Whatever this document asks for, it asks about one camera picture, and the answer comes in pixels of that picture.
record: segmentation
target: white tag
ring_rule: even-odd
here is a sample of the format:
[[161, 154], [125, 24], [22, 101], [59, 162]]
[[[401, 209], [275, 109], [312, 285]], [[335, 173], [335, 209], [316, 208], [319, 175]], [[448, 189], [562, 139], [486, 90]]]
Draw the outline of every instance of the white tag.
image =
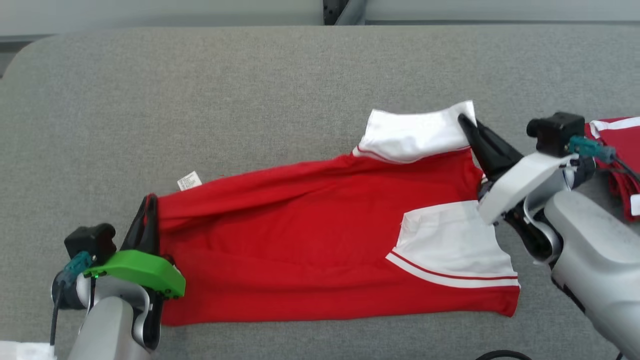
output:
[[640, 193], [631, 195], [631, 215], [640, 215]]
[[194, 188], [200, 185], [202, 185], [202, 182], [200, 181], [200, 178], [198, 177], [198, 174], [196, 174], [195, 171], [189, 173], [189, 175], [178, 180], [178, 186], [180, 187], [180, 191], [182, 192], [184, 190]]

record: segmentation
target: white paper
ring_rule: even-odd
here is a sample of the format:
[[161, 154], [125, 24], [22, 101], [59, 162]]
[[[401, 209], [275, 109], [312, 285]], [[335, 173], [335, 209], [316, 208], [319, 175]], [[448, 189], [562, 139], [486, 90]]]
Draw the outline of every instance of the white paper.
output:
[[200, 185], [202, 185], [202, 182], [200, 181], [200, 178], [198, 177], [198, 174], [196, 174], [195, 171], [189, 173], [189, 175], [178, 180], [178, 187], [180, 187], [180, 191], [184, 191]]
[[631, 195], [631, 215], [640, 215], [640, 193]]
[[0, 341], [2, 360], [56, 360], [53, 347], [48, 343], [17, 343]]

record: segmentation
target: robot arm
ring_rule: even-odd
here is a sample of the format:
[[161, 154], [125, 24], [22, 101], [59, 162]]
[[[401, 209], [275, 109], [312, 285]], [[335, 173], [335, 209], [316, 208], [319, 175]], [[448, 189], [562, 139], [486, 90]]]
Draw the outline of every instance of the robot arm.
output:
[[81, 227], [65, 240], [70, 257], [84, 252], [94, 261], [73, 273], [77, 277], [65, 276], [67, 285], [60, 274], [52, 285], [60, 308], [87, 309], [69, 360], [150, 360], [164, 301], [184, 296], [184, 277], [171, 257], [159, 254], [155, 195], [145, 197], [117, 252], [114, 235], [102, 224]]
[[595, 169], [592, 158], [568, 151], [584, 136], [584, 118], [532, 120], [527, 134], [537, 137], [538, 152], [524, 157], [482, 123], [458, 120], [487, 176], [479, 191], [483, 220], [511, 225], [595, 329], [627, 359], [640, 360], [640, 236], [570, 191]]

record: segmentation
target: folded red shirt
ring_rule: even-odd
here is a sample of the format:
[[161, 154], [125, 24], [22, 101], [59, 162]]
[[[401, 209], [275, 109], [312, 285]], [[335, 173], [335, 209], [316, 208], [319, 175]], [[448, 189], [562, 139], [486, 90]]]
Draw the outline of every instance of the folded red shirt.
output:
[[[640, 117], [622, 117], [592, 121], [586, 125], [587, 137], [598, 140], [616, 149], [617, 156], [634, 172], [640, 172]], [[605, 164], [602, 168], [624, 169], [617, 163]], [[629, 221], [640, 220], [640, 184], [624, 172], [611, 172], [609, 178], [611, 193], [620, 197]]]

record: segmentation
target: gray fabric surface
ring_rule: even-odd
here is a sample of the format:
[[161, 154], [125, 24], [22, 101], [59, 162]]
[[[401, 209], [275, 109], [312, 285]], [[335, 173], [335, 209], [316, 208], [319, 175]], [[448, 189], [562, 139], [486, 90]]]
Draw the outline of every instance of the gray fabric surface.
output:
[[[525, 153], [529, 119], [639, 115], [633, 26], [145, 28], [27, 46], [0, 80], [0, 340], [47, 341], [49, 286], [66, 235], [111, 222], [118, 242], [148, 192], [350, 151], [372, 108], [475, 100]], [[616, 216], [598, 176], [582, 191]], [[353, 321], [163, 328], [158, 359], [614, 359], [506, 225], [520, 274], [516, 315], [440, 313]], [[65, 358], [83, 318], [65, 311]]]

